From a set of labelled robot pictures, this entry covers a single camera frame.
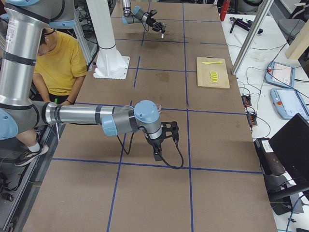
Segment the red fire extinguisher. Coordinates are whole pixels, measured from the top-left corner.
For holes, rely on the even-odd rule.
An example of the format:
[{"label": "red fire extinguisher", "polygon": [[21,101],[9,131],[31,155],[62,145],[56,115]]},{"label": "red fire extinguisher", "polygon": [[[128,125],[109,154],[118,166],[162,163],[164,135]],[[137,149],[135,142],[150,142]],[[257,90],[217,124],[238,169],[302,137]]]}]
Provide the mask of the red fire extinguisher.
[{"label": "red fire extinguisher", "polygon": [[221,22],[224,21],[226,12],[228,10],[228,6],[230,5],[230,1],[231,0],[224,0],[224,2],[223,2],[222,10],[221,10],[221,13],[220,13],[220,20],[221,20]]}]

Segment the metal frame pole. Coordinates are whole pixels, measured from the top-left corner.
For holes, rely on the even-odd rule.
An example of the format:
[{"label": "metal frame pole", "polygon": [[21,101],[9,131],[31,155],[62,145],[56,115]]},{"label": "metal frame pole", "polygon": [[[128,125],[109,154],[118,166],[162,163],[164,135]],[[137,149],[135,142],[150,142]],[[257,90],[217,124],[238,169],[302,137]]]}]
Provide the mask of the metal frame pole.
[{"label": "metal frame pole", "polygon": [[267,15],[272,3],[274,0],[264,0],[262,2],[262,5],[259,8],[259,11],[257,13],[257,16],[254,19],[253,25],[250,28],[248,35],[243,43],[243,46],[236,58],[235,64],[232,68],[232,74],[235,75],[238,70],[240,69],[240,66],[245,58],[245,56],[247,55],[249,48],[254,40],[254,37],[256,36],[259,28],[261,27],[261,24],[265,18],[265,16]]}]

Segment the white pillar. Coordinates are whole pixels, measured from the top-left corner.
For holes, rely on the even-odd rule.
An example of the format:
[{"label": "white pillar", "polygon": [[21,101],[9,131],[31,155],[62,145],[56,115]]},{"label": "white pillar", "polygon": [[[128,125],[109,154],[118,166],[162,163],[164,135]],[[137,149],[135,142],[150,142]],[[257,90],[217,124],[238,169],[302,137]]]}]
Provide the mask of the white pillar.
[{"label": "white pillar", "polygon": [[100,50],[96,78],[125,79],[130,57],[123,57],[116,48],[107,0],[87,0]]}]

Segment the man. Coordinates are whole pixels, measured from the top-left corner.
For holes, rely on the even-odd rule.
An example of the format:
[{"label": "man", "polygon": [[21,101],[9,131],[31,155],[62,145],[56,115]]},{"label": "man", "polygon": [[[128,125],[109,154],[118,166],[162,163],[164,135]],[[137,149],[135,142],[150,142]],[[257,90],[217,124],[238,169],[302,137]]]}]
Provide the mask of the man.
[{"label": "man", "polygon": [[[43,29],[33,74],[39,93],[33,100],[73,105],[86,73],[86,61],[78,41],[63,32]],[[15,161],[16,166],[24,166],[48,151],[47,145],[38,144],[33,129],[16,138],[29,149]]]}]

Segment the yellow t-shirt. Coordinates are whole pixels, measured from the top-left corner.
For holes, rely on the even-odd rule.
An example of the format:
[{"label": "yellow t-shirt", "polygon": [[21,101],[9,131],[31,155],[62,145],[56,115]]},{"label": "yellow t-shirt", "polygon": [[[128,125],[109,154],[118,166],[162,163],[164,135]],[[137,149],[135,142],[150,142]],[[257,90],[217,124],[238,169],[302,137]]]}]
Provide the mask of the yellow t-shirt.
[{"label": "yellow t-shirt", "polygon": [[86,61],[78,41],[57,31],[55,48],[43,56],[37,56],[34,73],[42,75],[48,92],[58,96],[69,95],[75,78],[87,73]]}]

